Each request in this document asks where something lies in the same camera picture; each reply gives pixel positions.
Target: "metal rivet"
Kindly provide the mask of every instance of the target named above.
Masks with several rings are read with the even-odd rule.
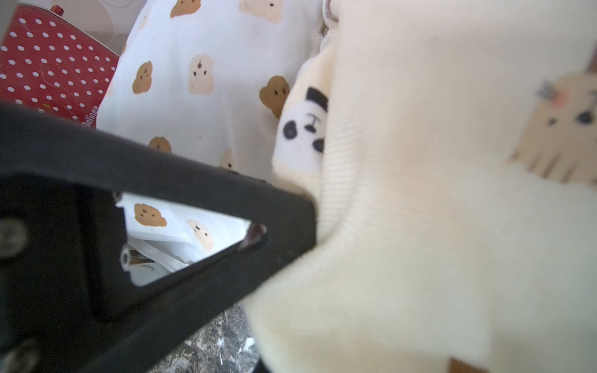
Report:
[[[0,259],[11,258],[27,246],[27,227],[22,220],[0,219]]]
[[[39,363],[39,352],[34,340],[26,340],[0,357],[0,373],[30,373]]]

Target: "black eye print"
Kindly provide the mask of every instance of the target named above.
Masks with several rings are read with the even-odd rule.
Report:
[[[315,149],[319,153],[323,153],[324,152],[324,139],[318,138],[317,140],[313,141],[313,149]]]
[[[284,137],[288,140],[292,140],[297,137],[297,124],[295,121],[289,121],[284,125],[284,129],[282,130],[284,133]]]

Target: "beige dog face print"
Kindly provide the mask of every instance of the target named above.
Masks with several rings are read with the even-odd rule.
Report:
[[[149,91],[151,88],[151,74],[153,72],[153,65],[151,61],[147,61],[137,70],[137,76],[133,82],[133,93],[140,94]]]
[[[232,149],[225,151],[220,158],[220,168],[234,171],[234,163],[232,162]]]
[[[201,8],[201,0],[178,0],[170,11],[170,18],[193,14]]]
[[[238,10],[252,16],[278,23],[282,20],[284,0],[241,0]]]
[[[165,227],[168,224],[158,209],[144,204],[135,204],[135,220],[148,227]]]
[[[206,54],[194,56],[189,66],[188,89],[191,94],[210,94],[214,91],[214,62]]]
[[[586,73],[546,83],[510,163],[560,183],[597,188],[597,54]]]
[[[259,91],[259,99],[280,119],[286,98],[290,93],[290,86],[283,76],[276,75],[269,79],[267,85]]]
[[[211,251],[214,248],[214,239],[211,237],[211,232],[205,227],[205,225],[201,224],[196,220],[189,219],[187,221],[189,226],[193,230],[195,234],[195,238],[197,241],[207,250]]]
[[[160,150],[164,153],[172,154],[172,146],[170,146],[170,142],[166,140],[165,137],[154,137],[149,142],[149,147],[151,149]]]

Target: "marble floor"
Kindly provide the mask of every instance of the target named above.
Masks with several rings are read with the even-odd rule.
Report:
[[[235,304],[147,373],[252,373],[258,359],[245,315]]]

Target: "folded white cloth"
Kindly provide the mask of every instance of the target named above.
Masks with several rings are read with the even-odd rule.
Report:
[[[266,364],[597,371],[597,2],[337,8],[318,246],[245,301]]]

